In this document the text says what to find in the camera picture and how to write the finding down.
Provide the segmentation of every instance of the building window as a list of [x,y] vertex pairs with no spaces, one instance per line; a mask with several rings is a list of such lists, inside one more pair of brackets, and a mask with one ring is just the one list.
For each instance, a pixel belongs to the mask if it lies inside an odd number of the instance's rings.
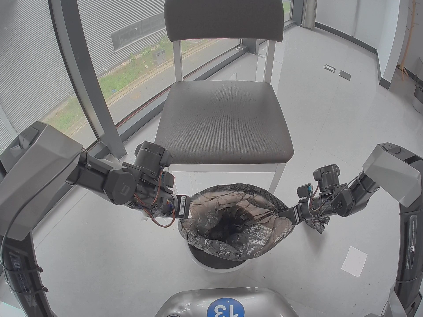
[[160,29],[165,28],[165,16],[163,13],[144,18],[138,22],[130,24],[122,29],[113,32],[112,38],[114,50],[118,50],[131,42],[150,35]]

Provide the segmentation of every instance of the garbage bag liner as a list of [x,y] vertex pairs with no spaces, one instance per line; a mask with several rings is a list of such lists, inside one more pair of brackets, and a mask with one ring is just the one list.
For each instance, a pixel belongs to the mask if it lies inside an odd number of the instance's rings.
[[179,232],[192,246],[227,260],[256,258],[288,236],[291,221],[278,213],[288,207],[262,188],[220,185],[191,197],[191,218]]

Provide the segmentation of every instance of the blue circle sticker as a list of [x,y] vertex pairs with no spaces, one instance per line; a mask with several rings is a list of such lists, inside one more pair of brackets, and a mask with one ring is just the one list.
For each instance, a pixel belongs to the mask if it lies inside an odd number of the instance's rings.
[[236,299],[216,299],[207,309],[207,317],[244,317],[244,307]]

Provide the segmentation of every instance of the chair seat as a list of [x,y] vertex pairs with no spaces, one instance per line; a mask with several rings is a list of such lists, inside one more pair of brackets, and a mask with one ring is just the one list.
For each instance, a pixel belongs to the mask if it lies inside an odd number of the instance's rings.
[[174,83],[155,143],[174,164],[285,163],[293,156],[278,99],[264,82]]

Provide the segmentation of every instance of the gray upholstered chair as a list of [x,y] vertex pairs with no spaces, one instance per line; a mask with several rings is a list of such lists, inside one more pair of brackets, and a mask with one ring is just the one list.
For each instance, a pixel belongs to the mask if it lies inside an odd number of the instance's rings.
[[[173,156],[171,171],[275,172],[273,193],[293,156],[288,127],[270,85],[275,42],[282,41],[281,0],[166,0],[176,83],[155,142]],[[181,40],[266,39],[263,82],[183,81]]]

